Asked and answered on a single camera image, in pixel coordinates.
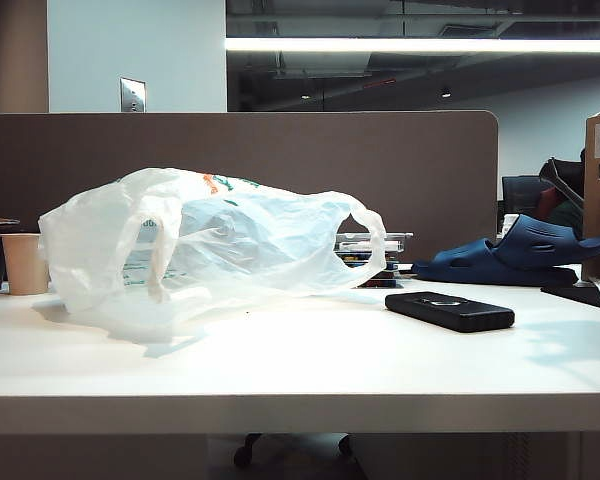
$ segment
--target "fluorescent light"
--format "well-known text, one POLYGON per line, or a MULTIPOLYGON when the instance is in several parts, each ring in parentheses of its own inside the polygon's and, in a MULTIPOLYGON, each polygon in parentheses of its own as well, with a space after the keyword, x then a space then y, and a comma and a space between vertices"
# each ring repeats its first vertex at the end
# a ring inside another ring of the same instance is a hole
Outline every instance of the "fluorescent light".
POLYGON ((600 40, 271 37, 227 38, 225 48, 244 52, 600 53, 600 40))

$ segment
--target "light switch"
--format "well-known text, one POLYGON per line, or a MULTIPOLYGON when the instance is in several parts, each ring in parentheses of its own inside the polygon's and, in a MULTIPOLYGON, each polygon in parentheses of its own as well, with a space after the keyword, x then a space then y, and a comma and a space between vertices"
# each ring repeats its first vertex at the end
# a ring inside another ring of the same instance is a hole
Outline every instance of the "light switch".
POLYGON ((144 112, 147 103, 145 83, 120 78, 120 109, 122 112, 144 112))

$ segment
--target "desk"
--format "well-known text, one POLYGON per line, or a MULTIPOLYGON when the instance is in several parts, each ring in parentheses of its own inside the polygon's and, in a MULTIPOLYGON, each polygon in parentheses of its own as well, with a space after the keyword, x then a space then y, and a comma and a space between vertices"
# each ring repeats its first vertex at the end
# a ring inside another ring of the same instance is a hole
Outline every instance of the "desk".
POLYGON ((459 334, 385 310, 398 290, 356 289, 132 343, 55 294, 0 293, 0 434, 600 431, 600 309, 403 286, 510 307, 515 325, 459 334))

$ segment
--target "black phone case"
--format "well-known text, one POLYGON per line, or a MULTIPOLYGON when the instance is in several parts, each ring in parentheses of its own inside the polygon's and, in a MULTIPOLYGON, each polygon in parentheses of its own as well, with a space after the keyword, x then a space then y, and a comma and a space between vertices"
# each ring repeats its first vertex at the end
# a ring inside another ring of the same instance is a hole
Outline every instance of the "black phone case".
POLYGON ((384 304, 394 312, 460 333, 509 328, 514 322, 509 308, 435 292, 387 295, 384 304))

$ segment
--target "plastic container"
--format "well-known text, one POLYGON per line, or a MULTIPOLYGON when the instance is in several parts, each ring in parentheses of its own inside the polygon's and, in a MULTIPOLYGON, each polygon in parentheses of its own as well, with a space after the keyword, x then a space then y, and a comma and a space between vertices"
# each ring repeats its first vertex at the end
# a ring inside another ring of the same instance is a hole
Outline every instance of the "plastic container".
MULTIPOLYGON (((406 242, 413 233, 387 233, 384 237, 385 252, 404 252, 406 242)), ((368 252, 371 250, 370 233, 338 233, 336 234, 336 253, 368 252)))

